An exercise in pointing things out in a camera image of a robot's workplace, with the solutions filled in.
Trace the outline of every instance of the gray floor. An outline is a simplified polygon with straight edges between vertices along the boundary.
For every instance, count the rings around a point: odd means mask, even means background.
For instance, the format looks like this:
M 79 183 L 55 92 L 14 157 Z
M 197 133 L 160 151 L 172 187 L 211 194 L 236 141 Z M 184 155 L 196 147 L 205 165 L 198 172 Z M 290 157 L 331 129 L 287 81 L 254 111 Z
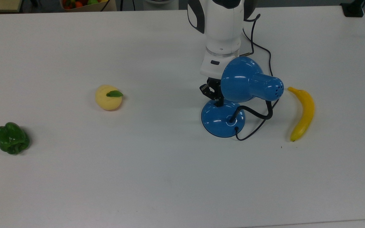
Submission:
M 60 0 L 37 0 L 38 7 L 33 7 L 30 0 L 24 0 L 24 13 L 52 13 L 64 12 Z M 135 0 L 136 10 L 143 10 L 144 0 Z M 258 0 L 257 7 L 286 7 L 286 6 L 339 6 L 340 3 L 350 3 L 352 0 Z M 118 9 L 120 0 L 116 0 Z M 179 0 L 180 9 L 187 9 L 187 0 Z M 123 10 L 133 10 L 132 0 L 124 0 Z

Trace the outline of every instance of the bell pepper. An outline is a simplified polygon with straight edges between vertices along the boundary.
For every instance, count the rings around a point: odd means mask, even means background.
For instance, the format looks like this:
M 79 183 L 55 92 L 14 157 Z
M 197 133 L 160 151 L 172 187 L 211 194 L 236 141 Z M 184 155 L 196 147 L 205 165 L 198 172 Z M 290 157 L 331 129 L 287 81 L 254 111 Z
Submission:
M 29 137 L 16 123 L 0 126 L 0 149 L 11 155 L 19 154 L 29 147 Z

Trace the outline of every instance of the table surface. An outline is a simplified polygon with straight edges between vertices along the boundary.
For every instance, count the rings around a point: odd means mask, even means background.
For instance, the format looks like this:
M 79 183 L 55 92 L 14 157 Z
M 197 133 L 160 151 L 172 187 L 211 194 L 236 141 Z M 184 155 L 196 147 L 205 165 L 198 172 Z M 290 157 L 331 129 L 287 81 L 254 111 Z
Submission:
M 0 12 L 19 12 L 22 0 L 0 0 Z
M 296 142 L 301 105 L 288 91 L 248 140 L 204 129 L 205 37 L 186 11 L 0 15 L 0 126 L 32 139 L 18 156 L 0 150 L 0 227 L 365 219 L 365 17 L 339 6 L 257 13 L 254 40 L 272 52 L 275 76 L 316 103 Z M 268 72 L 267 53 L 252 58 Z M 119 110 L 97 106 L 101 84 L 125 95 Z M 247 114 L 240 136 L 258 124 Z

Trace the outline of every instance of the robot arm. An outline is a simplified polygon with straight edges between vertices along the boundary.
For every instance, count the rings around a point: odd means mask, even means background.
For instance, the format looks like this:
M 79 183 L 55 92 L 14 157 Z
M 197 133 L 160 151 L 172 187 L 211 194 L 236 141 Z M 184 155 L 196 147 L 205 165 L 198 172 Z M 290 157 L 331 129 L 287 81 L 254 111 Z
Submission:
M 190 24 L 207 36 L 201 74 L 221 79 L 227 64 L 239 56 L 245 0 L 189 0 Z

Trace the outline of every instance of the yellow banana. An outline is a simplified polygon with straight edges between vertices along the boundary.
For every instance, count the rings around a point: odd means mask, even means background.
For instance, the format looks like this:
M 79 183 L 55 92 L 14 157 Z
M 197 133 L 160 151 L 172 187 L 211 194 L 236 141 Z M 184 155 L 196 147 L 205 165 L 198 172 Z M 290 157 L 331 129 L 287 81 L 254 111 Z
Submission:
M 292 92 L 298 97 L 303 109 L 301 120 L 298 122 L 291 133 L 290 140 L 295 141 L 302 137 L 305 131 L 308 129 L 315 112 L 315 104 L 313 103 L 311 95 L 305 90 L 297 90 L 293 87 L 288 87 L 288 91 Z

